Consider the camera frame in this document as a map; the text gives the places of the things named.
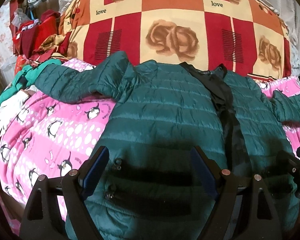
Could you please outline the red rose patterned quilt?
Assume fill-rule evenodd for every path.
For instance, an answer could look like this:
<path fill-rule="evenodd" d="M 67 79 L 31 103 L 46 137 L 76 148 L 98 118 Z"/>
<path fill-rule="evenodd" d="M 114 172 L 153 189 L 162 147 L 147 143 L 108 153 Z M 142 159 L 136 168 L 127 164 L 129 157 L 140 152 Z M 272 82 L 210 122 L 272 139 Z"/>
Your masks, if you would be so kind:
<path fill-rule="evenodd" d="M 258 0 L 72 0 L 59 33 L 69 57 L 94 65 L 124 51 L 133 65 L 223 64 L 261 81 L 291 74 L 287 27 Z"/>

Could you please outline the dark green puffer jacket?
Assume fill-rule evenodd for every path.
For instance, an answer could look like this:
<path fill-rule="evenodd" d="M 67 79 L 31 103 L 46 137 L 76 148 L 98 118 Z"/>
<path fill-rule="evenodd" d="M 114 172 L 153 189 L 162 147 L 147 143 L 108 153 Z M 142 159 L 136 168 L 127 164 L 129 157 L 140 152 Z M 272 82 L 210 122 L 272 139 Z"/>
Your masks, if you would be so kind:
<path fill-rule="evenodd" d="M 223 66 L 210 72 L 153 60 L 133 66 L 122 51 L 82 72 L 48 64 L 35 85 L 67 104 L 97 93 L 115 101 L 93 144 L 108 148 L 110 163 L 86 200 L 104 239 L 199 236 L 214 201 L 192 168 L 194 146 L 221 168 L 264 176 L 282 230 L 294 228 L 296 184 L 275 161 L 280 151 L 293 151 L 283 124 L 300 125 L 300 94 L 266 96 L 253 79 Z"/>

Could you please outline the red clothes pile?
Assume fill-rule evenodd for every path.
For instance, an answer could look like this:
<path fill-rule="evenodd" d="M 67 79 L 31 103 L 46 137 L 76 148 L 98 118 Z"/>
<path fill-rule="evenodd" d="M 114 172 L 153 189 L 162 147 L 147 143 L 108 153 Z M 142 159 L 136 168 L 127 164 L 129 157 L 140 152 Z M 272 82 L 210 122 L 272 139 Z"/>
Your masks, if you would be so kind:
<path fill-rule="evenodd" d="M 39 19 L 26 20 L 12 38 L 17 54 L 44 62 L 51 57 L 68 57 L 69 35 L 58 32 L 61 14 L 51 9 Z"/>

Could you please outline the teal green garment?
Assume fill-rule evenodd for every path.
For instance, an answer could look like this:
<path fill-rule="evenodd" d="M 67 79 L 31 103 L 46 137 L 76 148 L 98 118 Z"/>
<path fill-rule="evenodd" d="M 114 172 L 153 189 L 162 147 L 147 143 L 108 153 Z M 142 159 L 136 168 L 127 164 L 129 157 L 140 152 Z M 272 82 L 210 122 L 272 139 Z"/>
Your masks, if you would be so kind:
<path fill-rule="evenodd" d="M 17 72 L 11 84 L 3 92 L 0 93 L 0 106 L 4 101 L 11 98 L 20 90 L 29 88 L 30 86 L 34 85 L 37 77 L 50 64 L 61 65 L 62 63 L 59 59 L 49 59 L 39 64 L 37 67 L 33 67 L 30 64 L 24 66 L 22 70 Z"/>

